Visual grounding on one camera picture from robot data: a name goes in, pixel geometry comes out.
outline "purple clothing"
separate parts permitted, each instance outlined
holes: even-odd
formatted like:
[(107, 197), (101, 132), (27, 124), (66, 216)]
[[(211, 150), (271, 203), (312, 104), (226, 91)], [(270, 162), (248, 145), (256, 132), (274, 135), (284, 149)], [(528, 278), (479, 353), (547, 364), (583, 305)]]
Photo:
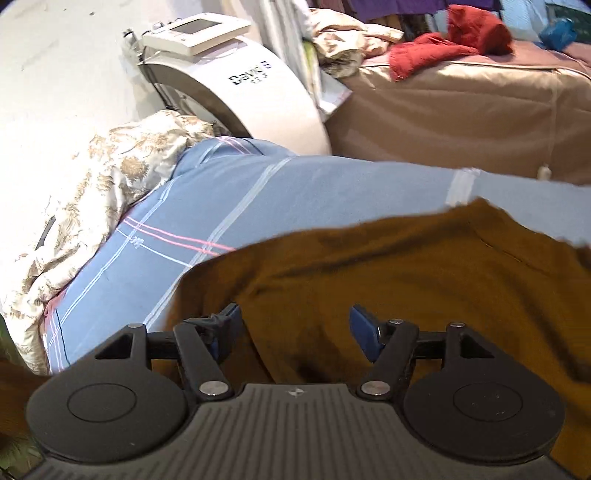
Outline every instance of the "purple clothing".
[(500, 0), (349, 0), (355, 16), (362, 22), (387, 15), (434, 14), (447, 9), (449, 4), (470, 5), (483, 10), (500, 10)]
[(445, 0), (349, 0), (362, 22), (387, 15), (433, 14), (447, 8)]
[(335, 12), (346, 13), (342, 0), (307, 0), (310, 8), (327, 8)]
[(463, 2), (448, 2), (449, 5), (470, 5), (470, 7), (499, 12), (502, 10), (501, 0), (464, 0)]

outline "display screen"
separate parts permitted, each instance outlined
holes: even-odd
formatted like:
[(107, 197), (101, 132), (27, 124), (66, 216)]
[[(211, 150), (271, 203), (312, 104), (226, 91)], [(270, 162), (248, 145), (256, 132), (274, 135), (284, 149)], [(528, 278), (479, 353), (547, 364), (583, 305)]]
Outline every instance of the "display screen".
[(218, 22), (212, 22), (211, 20), (205, 20), (203, 18), (198, 18), (197, 20), (193, 20), (192, 22), (185, 23), (183, 25), (179, 25), (178, 27), (171, 28), (171, 32), (179, 32), (179, 33), (186, 33), (192, 34), (201, 32), (201, 30), (205, 30), (209, 27), (215, 27), (219, 25)]

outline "white machine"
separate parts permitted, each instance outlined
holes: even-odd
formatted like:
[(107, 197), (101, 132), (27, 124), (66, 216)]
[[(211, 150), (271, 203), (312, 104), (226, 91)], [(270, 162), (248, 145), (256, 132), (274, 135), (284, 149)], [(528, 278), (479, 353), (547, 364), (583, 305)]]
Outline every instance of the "white machine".
[(176, 21), (142, 37), (159, 51), (139, 66), (151, 83), (190, 97), (234, 136), (299, 155), (330, 154), (319, 112), (295, 74), (264, 46), (237, 36), (249, 25), (210, 13)]

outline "bed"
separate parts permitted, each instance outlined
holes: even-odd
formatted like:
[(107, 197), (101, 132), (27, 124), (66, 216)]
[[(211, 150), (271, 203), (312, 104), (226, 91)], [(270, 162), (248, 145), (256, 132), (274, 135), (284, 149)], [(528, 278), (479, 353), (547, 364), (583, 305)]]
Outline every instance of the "bed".
[(591, 183), (591, 46), (565, 55), (514, 42), (393, 82), (388, 55), (344, 79), (353, 95), (326, 122), (334, 155)]
[(400, 162), (297, 157), (265, 141), (214, 138), (136, 204), (48, 309), (59, 372), (127, 323), (159, 330), (192, 265), (282, 233), (436, 212), (484, 197), (524, 226), (591, 242), (591, 187)]

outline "pink stripe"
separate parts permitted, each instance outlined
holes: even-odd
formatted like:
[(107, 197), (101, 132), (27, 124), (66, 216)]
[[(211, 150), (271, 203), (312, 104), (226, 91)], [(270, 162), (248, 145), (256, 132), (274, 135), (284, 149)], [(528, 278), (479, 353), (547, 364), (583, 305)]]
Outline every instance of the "pink stripe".
[(165, 230), (161, 230), (160, 228), (155, 228), (153, 226), (149, 226), (149, 225), (143, 225), (140, 222), (138, 222), (137, 220), (131, 218), (131, 217), (126, 217), (123, 222), (127, 223), (127, 225), (132, 226), (132, 227), (136, 227), (135, 225), (129, 223), (127, 220), (132, 220), (135, 223), (137, 223), (138, 225), (141, 225), (144, 228), (148, 228), (150, 230), (153, 230), (154, 232), (159, 232), (159, 233), (163, 233), (164, 235), (168, 235), (171, 236), (173, 238), (178, 238), (180, 240), (188, 240), (190, 242), (197, 242), (203, 245), (209, 245), (210, 247), (217, 247), (217, 248), (221, 248), (222, 250), (227, 250), (229, 252), (233, 252), (235, 250), (235, 248), (232, 247), (227, 247), (226, 245), (220, 245), (220, 244), (214, 244), (213, 242), (206, 242), (205, 240), (200, 240), (199, 238), (191, 238), (189, 236), (181, 236), (181, 235), (175, 235), (173, 233), (167, 232)]
[(201, 252), (201, 253), (204, 253), (204, 254), (207, 254), (207, 255), (212, 255), (214, 257), (219, 257), (219, 254), (218, 253), (210, 252), (208, 250), (204, 250), (203, 248), (194, 247), (193, 245), (187, 245), (187, 244), (181, 244), (179, 242), (173, 242), (172, 240), (168, 240), (167, 238), (164, 238), (163, 236), (159, 236), (159, 235), (156, 235), (154, 233), (147, 232), (146, 230), (142, 230), (139, 226), (134, 226), (131, 223), (129, 223), (127, 220), (123, 220), (123, 221), (125, 223), (127, 223), (128, 225), (131, 225), (132, 227), (134, 227), (138, 232), (142, 232), (142, 233), (145, 233), (146, 235), (153, 236), (154, 238), (157, 238), (159, 240), (162, 240), (163, 242), (166, 242), (168, 244), (178, 245), (179, 247), (188, 248), (189, 250), (195, 250), (197, 252)]
[[(51, 333), (51, 340), (53, 340), (56, 337), (56, 334), (59, 335), (59, 333), (57, 333), (57, 331), (58, 331), (57, 328), (58, 327), (57, 327), (57, 324), (56, 324), (56, 321), (55, 321), (55, 318), (54, 318), (53, 315), (51, 316), (50, 322), (51, 322), (51, 325), (53, 327), (53, 332)], [(50, 348), (51, 348), (51, 343), (48, 343), (47, 344), (47, 350), (49, 350)], [(57, 360), (57, 369), (58, 369), (58, 371), (57, 372), (52, 372), (52, 374), (53, 373), (59, 373), (62, 370), (64, 370), (64, 365), (63, 365), (63, 362), (61, 361), (61, 346), (60, 346), (60, 342), (59, 341), (55, 342), (55, 352), (56, 352), (56, 360)]]
[(238, 140), (236, 140), (234, 137), (218, 137), (222, 142), (224, 142), (227, 145), (230, 145), (231, 147), (234, 147), (236, 150), (238, 150), (240, 153), (245, 153), (247, 155), (250, 155), (251, 153), (244, 147), (244, 145), (242, 145)]

